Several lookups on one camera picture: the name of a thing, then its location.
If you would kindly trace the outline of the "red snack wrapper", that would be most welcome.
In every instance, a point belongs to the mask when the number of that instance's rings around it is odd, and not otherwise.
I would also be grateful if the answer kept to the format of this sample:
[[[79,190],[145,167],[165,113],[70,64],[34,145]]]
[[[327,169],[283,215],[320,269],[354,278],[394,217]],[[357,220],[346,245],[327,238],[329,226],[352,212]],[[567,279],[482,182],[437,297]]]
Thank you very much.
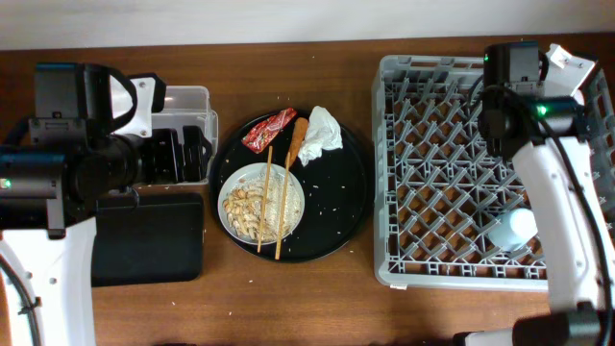
[[[296,115],[296,110],[287,108],[269,116],[241,139],[242,144],[255,154],[261,153]]]

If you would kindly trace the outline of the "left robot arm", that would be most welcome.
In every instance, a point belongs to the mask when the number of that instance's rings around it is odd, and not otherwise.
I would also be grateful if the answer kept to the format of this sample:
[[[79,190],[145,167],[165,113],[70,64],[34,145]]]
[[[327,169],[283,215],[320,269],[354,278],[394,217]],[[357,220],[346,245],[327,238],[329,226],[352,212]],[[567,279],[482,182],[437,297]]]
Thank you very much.
[[[96,286],[202,270],[217,116],[202,86],[44,62],[1,145],[1,285],[13,345],[91,345]]]

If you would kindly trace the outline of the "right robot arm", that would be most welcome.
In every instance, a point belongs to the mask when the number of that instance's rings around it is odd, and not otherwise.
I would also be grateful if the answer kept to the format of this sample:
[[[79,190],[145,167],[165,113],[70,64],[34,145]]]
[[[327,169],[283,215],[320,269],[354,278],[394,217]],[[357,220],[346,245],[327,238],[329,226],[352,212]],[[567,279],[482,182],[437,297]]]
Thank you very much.
[[[578,88],[594,62],[554,44],[485,48],[479,130],[520,177],[547,264],[550,313],[510,329],[455,334],[455,345],[611,345],[614,246],[591,174]]]

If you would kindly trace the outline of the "wooden chopstick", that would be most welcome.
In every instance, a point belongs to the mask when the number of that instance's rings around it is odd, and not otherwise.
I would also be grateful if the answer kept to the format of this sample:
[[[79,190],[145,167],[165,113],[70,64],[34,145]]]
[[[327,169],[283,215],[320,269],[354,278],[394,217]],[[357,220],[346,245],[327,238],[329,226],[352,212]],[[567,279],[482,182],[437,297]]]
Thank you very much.
[[[284,178],[283,178],[283,194],[280,200],[280,211],[279,211],[279,222],[278,222],[278,230],[277,230],[277,242],[276,242],[276,252],[275,252],[275,260],[280,260],[281,249],[282,249],[282,241],[283,241],[283,225],[284,225],[284,216],[285,216],[285,205],[286,205],[286,195],[287,195],[287,186],[288,186],[288,174],[289,174],[289,166],[290,166],[290,153],[286,154],[284,160]]]
[[[259,220],[259,228],[258,228],[258,253],[261,252],[262,240],[265,230],[265,216],[266,216],[266,204],[268,197],[268,186],[269,186],[269,177],[271,170],[271,163],[273,157],[273,146],[268,147],[268,155],[267,155],[267,163],[265,169],[265,179],[263,183],[263,194],[260,203],[260,220]]]

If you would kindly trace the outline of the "light blue cup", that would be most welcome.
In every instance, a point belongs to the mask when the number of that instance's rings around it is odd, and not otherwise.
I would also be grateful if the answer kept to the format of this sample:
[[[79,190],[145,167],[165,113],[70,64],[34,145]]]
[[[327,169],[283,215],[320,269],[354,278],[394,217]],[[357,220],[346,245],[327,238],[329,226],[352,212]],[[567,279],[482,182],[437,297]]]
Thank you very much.
[[[499,215],[488,230],[490,242],[504,252],[514,252],[537,235],[534,213],[529,209],[515,209]]]

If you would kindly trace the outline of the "grey plate with food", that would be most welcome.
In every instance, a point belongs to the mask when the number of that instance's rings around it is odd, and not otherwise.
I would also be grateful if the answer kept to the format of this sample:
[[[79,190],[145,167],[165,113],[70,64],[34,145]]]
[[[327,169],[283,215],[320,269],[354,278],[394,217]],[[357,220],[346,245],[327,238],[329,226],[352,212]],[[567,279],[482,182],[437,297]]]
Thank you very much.
[[[218,195],[218,215],[225,230],[248,245],[258,246],[260,203],[266,163],[248,164],[235,171],[222,185]],[[262,247],[277,242],[280,200],[283,194],[284,167],[271,164]],[[289,172],[283,239],[298,228],[306,208],[299,180]]]

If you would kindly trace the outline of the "brown sausage piece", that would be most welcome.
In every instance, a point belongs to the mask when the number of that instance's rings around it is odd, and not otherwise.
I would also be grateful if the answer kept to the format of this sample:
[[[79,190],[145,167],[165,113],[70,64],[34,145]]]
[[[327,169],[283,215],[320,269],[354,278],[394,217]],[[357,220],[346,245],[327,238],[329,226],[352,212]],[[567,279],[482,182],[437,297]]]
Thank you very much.
[[[304,117],[298,117],[294,122],[291,142],[288,149],[288,165],[292,166],[297,159],[301,145],[304,141],[308,130],[308,120]]]

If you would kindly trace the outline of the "white tissue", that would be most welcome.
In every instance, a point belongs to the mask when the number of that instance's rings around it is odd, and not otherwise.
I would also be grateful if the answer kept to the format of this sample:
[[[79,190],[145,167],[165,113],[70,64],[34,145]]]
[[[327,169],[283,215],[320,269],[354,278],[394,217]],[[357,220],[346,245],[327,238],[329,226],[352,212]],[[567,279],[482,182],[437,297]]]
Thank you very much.
[[[341,127],[330,112],[315,106],[308,118],[307,132],[301,144],[298,158],[302,166],[322,157],[324,151],[343,148]]]

